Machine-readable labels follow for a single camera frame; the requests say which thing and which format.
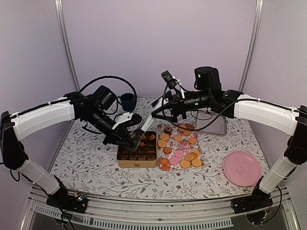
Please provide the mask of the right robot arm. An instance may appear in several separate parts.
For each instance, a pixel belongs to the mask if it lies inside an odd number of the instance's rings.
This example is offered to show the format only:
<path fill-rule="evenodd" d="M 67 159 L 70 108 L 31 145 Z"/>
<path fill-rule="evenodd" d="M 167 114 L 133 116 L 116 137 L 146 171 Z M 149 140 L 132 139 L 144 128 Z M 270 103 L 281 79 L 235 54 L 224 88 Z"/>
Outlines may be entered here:
<path fill-rule="evenodd" d="M 177 123 L 180 115 L 197 109 L 209 108 L 217 116 L 247 120 L 279 130 L 289 136 L 286 149 L 273 167 L 258 180 L 248 199 L 252 209 L 263 205 L 281 181 L 292 174 L 298 165 L 307 161 L 307 108 L 287 107 L 254 98 L 235 90 L 222 90 L 218 69 L 198 67 L 194 70 L 194 91 L 176 89 L 178 80 L 168 71 L 161 74 L 166 82 L 165 89 L 175 90 L 175 94 L 163 92 L 157 107 L 151 112 L 152 117 Z"/>

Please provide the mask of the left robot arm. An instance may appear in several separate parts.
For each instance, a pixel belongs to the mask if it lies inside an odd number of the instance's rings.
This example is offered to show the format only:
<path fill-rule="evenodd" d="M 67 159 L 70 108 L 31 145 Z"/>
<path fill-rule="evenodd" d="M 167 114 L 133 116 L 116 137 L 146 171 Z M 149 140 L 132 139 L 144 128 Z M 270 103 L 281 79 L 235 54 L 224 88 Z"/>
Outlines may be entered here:
<path fill-rule="evenodd" d="M 72 92 L 55 101 L 39 105 L 24 112 L 4 112 L 0 122 L 0 152 L 6 168 L 17 171 L 34 184 L 43 188 L 61 208 L 71 204 L 71 197 L 42 165 L 35 162 L 26 152 L 22 141 L 34 138 L 43 131 L 55 133 L 55 127 L 73 120 L 83 120 L 104 134 L 103 144 L 122 145 L 134 148 L 137 144 L 125 127 L 132 119 L 132 113 L 121 115 L 118 120 L 110 118 L 106 111 L 116 101 L 116 95 L 106 86 L 100 86 L 94 93 L 83 95 Z"/>

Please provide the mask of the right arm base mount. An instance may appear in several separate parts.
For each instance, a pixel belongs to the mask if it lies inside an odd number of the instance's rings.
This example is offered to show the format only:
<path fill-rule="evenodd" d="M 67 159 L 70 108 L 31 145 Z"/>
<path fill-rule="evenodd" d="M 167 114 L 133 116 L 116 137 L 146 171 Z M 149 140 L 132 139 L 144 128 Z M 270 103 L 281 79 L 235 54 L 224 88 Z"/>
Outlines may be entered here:
<path fill-rule="evenodd" d="M 230 206 L 234 210 L 235 214 L 239 214 L 269 207 L 272 204 L 273 201 L 270 194 L 257 190 L 251 195 L 232 199 Z"/>

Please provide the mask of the gold cookie tin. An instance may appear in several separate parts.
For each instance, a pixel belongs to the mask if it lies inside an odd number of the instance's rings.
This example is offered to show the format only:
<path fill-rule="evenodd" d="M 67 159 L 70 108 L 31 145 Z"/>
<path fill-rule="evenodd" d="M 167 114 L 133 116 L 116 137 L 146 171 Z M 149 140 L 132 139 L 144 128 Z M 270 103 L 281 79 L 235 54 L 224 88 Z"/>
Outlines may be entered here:
<path fill-rule="evenodd" d="M 154 140 L 149 140 L 150 135 L 155 135 Z M 117 151 L 117 161 L 121 168 L 155 168 L 158 165 L 157 159 L 157 133 L 147 131 L 141 138 L 141 142 L 147 144 L 145 147 L 138 147 L 133 152 Z"/>

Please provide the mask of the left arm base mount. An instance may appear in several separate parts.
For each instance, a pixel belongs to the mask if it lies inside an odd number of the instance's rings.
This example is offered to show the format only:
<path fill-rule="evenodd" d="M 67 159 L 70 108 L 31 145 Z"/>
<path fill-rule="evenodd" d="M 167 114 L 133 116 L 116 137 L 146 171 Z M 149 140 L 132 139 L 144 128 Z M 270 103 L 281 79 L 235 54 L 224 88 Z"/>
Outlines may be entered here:
<path fill-rule="evenodd" d="M 46 204 L 61 210 L 84 214 L 88 206 L 88 199 L 84 193 L 70 195 L 66 188 L 61 187 L 55 194 L 48 194 Z"/>

